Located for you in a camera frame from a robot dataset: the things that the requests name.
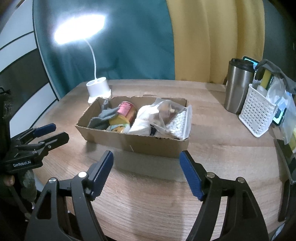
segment travel mug lid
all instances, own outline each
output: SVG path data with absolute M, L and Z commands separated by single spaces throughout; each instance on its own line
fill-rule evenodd
M 248 60 L 243 60 L 240 58 L 233 58 L 232 60 L 229 61 L 229 64 L 231 64 L 232 66 L 235 66 L 239 69 L 243 69 L 245 71 L 255 73 L 253 63 Z

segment cardboard tray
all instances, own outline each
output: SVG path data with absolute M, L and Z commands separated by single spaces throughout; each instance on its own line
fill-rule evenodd
M 163 98 L 170 99 L 185 107 L 188 101 L 182 98 Z M 129 101 L 135 105 L 137 110 L 144 105 L 152 104 L 156 97 L 151 96 L 116 96 L 110 100 L 110 107 L 117 107 L 122 101 Z M 83 113 L 75 125 L 83 138 L 87 141 L 98 143 L 105 146 L 115 147 L 126 151 L 144 153 L 155 156 L 178 158 L 183 150 L 187 150 L 189 138 L 181 141 L 165 137 L 140 136 L 134 134 L 124 134 L 106 130 L 87 128 L 90 119 L 101 113 L 103 98 L 97 98 Z

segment lamp light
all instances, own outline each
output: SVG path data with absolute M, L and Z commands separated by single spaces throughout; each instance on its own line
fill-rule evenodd
M 110 98 L 111 90 L 105 77 L 97 79 L 96 77 L 96 58 L 93 48 L 86 40 L 102 30 L 105 23 L 105 17 L 98 14 L 82 15 L 76 18 L 70 18 L 62 23 L 54 33 L 54 39 L 58 44 L 66 44 L 72 41 L 83 39 L 89 48 L 94 59 L 94 80 L 87 83 L 87 89 L 90 97 L 88 102 L 92 103 L 97 97 Z

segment lamp arm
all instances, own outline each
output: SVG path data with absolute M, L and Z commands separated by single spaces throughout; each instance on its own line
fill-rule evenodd
M 93 59 L 94 59 L 94 79 L 96 80 L 96 58 L 95 58 L 95 56 L 94 56 L 94 50 L 92 49 L 92 47 L 91 47 L 91 45 L 89 44 L 89 42 L 86 40 L 86 39 L 84 39 L 84 41 L 88 44 L 88 46 L 90 47 L 90 49 L 91 49 L 91 53 L 92 53 L 92 55 L 93 55 Z

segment white plastic basket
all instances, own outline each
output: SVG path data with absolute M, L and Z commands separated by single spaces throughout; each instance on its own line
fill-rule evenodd
M 252 87 L 252 84 L 249 84 L 239 119 L 255 137 L 260 137 L 267 132 L 276 112 L 277 106 L 270 103 Z

